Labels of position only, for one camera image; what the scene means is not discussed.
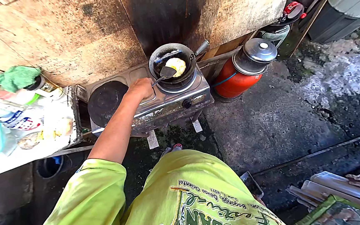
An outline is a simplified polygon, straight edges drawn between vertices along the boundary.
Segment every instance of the wooden wall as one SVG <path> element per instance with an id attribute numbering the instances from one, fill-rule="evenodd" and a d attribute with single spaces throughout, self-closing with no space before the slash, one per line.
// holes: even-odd
<path id="1" fill-rule="evenodd" d="M 160 45 L 211 48 L 275 21 L 285 0 L 18 0 L 0 3 L 0 70 L 40 66 L 89 84 L 147 61 Z"/>
<path id="2" fill-rule="evenodd" d="M 58 84 L 88 84 L 146 60 L 119 0 L 0 3 L 0 70 L 40 66 Z"/>

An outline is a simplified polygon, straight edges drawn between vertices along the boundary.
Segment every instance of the stainless steel stove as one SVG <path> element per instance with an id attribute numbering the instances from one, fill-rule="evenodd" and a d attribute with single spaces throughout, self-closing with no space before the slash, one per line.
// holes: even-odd
<path id="1" fill-rule="evenodd" d="M 212 104 L 214 100 L 210 94 L 209 85 L 198 65 L 196 65 L 192 76 L 192 79 L 181 88 L 168 89 L 159 84 L 155 85 L 153 87 L 154 94 L 150 98 L 143 100 L 137 108 L 132 125 L 132 135 L 148 136 L 146 133 L 149 131 L 153 132 L 155 128 L 167 126 L 173 120 L 186 117 L 192 117 L 194 127 L 198 126 L 197 118 L 202 108 Z M 138 78 L 144 77 L 155 80 L 149 71 L 148 63 L 87 85 L 87 97 L 89 98 L 97 87 L 108 81 L 117 80 L 130 86 Z M 104 130 L 103 127 L 96 125 L 92 120 L 91 128 L 93 133 Z"/>

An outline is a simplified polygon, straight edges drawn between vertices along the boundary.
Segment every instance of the yellow-green shirt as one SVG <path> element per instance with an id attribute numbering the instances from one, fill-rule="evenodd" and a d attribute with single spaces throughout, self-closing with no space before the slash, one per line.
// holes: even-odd
<path id="1" fill-rule="evenodd" d="M 125 178 L 121 164 L 87 159 L 45 224 L 284 224 L 229 166 L 205 153 L 182 150 L 163 156 L 126 212 Z"/>

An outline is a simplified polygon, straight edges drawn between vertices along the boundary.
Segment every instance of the wok handle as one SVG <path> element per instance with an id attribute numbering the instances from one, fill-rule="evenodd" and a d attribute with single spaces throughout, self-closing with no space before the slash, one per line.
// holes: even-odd
<path id="1" fill-rule="evenodd" d="M 204 50 L 210 45 L 207 39 L 198 47 L 197 51 L 195 51 L 195 55 L 199 55 L 204 52 Z"/>
<path id="2" fill-rule="evenodd" d="M 151 85 L 152 87 L 155 86 L 156 84 L 158 84 L 159 81 L 165 79 L 164 76 L 161 76 L 159 79 L 157 79 L 155 82 L 153 82 L 153 84 Z"/>

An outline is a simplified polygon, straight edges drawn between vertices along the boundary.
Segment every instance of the spatula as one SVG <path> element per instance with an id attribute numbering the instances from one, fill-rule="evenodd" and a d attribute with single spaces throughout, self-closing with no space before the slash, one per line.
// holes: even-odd
<path id="1" fill-rule="evenodd" d="M 164 79 L 168 79 L 168 78 L 171 78 L 174 74 L 176 74 L 177 71 L 175 69 L 173 69 L 172 67 L 167 67 L 167 66 L 164 66 L 162 67 L 162 70 L 160 71 L 160 78 L 157 79 L 153 84 L 152 84 L 152 87 L 155 85 L 155 84 L 158 84 L 159 81 L 161 80 L 164 80 Z"/>

